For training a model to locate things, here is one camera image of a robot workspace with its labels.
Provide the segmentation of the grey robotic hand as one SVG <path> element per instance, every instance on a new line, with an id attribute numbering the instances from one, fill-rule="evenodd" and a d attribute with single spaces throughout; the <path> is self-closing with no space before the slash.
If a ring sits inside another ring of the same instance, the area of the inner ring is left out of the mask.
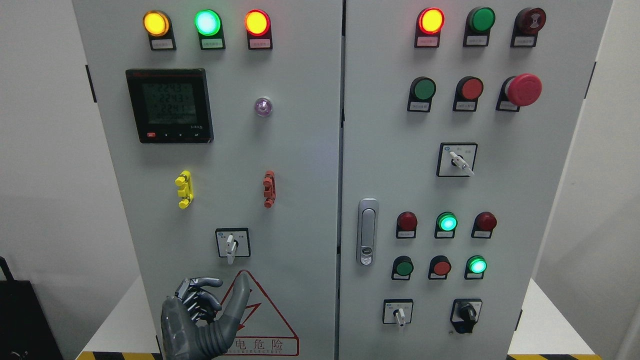
<path id="1" fill-rule="evenodd" d="M 233 283 L 225 308 L 205 286 L 221 287 L 210 276 L 185 278 L 174 296 L 162 304 L 161 333 L 165 360 L 212 360 L 234 343 L 250 297 L 249 277 L 242 273 Z"/>

